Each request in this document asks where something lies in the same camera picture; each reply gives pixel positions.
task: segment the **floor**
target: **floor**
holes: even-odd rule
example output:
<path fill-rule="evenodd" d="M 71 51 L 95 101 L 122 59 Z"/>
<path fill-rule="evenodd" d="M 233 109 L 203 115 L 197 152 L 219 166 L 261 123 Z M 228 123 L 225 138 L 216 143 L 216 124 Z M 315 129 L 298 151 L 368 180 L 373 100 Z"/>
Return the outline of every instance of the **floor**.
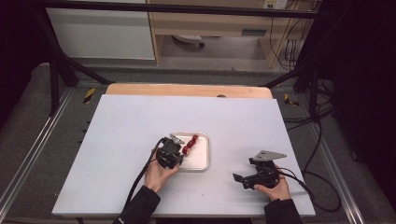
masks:
<path fill-rule="evenodd" d="M 126 66 L 106 66 L 106 61 L 91 64 L 93 71 L 103 77 L 113 78 L 118 82 L 152 82 L 152 83 L 190 83 L 217 85 L 257 86 L 265 84 L 283 73 L 285 68 L 277 66 L 268 69 L 265 58 L 259 51 L 254 38 L 204 38 L 205 47 L 183 44 L 168 36 L 163 46 L 163 59 L 160 65 L 152 63 L 123 62 Z M 37 67 L 21 101 L 14 108 L 5 126 L 0 132 L 0 192 L 3 192 L 0 205 L 0 218 L 3 223 L 77 223 L 74 219 L 56 217 L 51 208 L 56 202 L 56 195 L 62 188 L 68 170 L 78 153 L 79 142 L 84 138 L 84 130 L 99 102 L 100 95 L 106 86 L 92 82 L 82 74 L 78 74 L 81 82 L 76 88 L 62 88 L 67 92 L 68 100 L 62 115 L 57 120 L 49 119 L 50 86 L 49 69 L 45 65 Z M 280 87 L 272 89 L 278 100 L 284 118 L 306 117 L 305 94 L 295 94 L 290 79 Z M 95 87 L 89 104 L 83 99 L 89 88 Z M 285 103 L 285 93 L 290 102 Z M 319 96 L 319 103 L 324 103 L 327 96 Z M 39 153 L 32 155 L 31 147 L 39 136 L 47 121 L 56 125 L 48 130 L 49 136 L 38 146 Z M 287 128 L 295 126 L 286 123 Z M 322 148 L 328 148 L 339 168 L 346 185 L 350 190 L 353 202 L 357 205 L 361 220 L 351 220 L 347 209 L 329 213 L 316 208 L 315 217 L 305 217 L 305 223 L 396 223 L 395 211 L 389 206 L 385 196 L 375 183 L 369 170 L 362 162 L 352 160 L 342 130 L 335 117 L 328 116 L 321 120 L 323 139 Z M 289 131 L 290 141 L 294 148 L 297 161 L 303 169 L 313 148 L 317 144 L 318 125 L 308 123 Z M 18 173 L 26 155 L 33 158 L 32 166 L 25 168 L 22 185 L 16 187 L 18 192 L 6 194 L 7 188 L 15 174 Z M 310 171 L 322 175 L 333 183 L 332 171 L 326 165 L 326 153 L 321 149 L 310 164 Z M 334 208 L 337 200 L 332 189 L 322 181 L 307 175 L 306 183 L 316 193 L 316 202 L 326 208 Z M 108 219 L 86 220 L 86 223 L 111 223 Z M 264 223 L 264 219 L 255 218 L 254 223 Z"/>

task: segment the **human hand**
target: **human hand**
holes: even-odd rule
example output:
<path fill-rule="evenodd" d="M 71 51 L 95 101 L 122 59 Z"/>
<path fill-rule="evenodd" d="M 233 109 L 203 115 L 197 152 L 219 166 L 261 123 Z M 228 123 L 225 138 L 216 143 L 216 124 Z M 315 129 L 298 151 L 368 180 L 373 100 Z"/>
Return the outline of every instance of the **human hand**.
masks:
<path fill-rule="evenodd" d="M 173 169 L 165 169 L 161 167 L 158 161 L 152 161 L 145 174 L 145 186 L 149 189 L 152 189 L 154 192 L 158 192 L 163 185 L 166 183 L 166 180 L 173 174 L 178 171 L 178 165 L 176 165 Z"/>
<path fill-rule="evenodd" d="M 270 197 L 271 202 L 279 199 L 280 201 L 290 199 L 290 191 L 288 182 L 285 179 L 285 176 L 279 175 L 279 179 L 277 180 L 277 185 L 273 189 L 268 189 L 263 185 L 254 185 L 254 189 L 259 192 L 265 193 Z"/>

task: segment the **white plate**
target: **white plate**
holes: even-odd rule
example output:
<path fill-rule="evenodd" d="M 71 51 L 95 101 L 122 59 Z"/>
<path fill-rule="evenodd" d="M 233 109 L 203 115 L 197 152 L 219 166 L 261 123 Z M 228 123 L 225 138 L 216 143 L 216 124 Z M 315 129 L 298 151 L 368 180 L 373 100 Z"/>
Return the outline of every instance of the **white plate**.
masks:
<path fill-rule="evenodd" d="M 209 138 L 205 133 L 172 133 L 185 144 L 181 145 L 180 154 L 183 155 L 183 147 L 186 146 L 196 134 L 198 139 L 191 148 L 188 156 L 184 156 L 180 170 L 203 171 L 209 166 Z"/>

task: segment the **white table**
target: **white table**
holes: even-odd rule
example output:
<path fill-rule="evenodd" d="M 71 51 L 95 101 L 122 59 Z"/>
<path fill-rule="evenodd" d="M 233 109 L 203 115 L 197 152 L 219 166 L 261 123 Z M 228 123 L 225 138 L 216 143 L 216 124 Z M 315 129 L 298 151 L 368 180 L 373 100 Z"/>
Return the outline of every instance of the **white table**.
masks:
<path fill-rule="evenodd" d="M 154 217 L 262 217 L 268 198 L 233 180 L 256 174 L 248 158 L 260 150 L 287 154 L 275 163 L 303 179 L 276 100 L 103 95 L 52 213 L 116 217 L 149 151 L 173 132 L 206 133 L 210 163 L 171 176 Z M 299 214 L 313 216 L 307 193 L 288 182 Z"/>

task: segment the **wooden edge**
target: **wooden edge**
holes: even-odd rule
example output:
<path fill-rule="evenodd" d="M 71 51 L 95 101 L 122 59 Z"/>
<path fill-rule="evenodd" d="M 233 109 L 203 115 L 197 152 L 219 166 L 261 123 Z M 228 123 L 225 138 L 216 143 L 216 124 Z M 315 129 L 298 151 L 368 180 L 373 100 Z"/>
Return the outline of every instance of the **wooden edge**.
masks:
<path fill-rule="evenodd" d="M 113 95 L 167 95 L 167 96 L 225 96 L 230 98 L 272 99 L 272 93 L 264 87 L 211 86 L 180 84 L 120 84 L 108 86 L 106 94 Z"/>

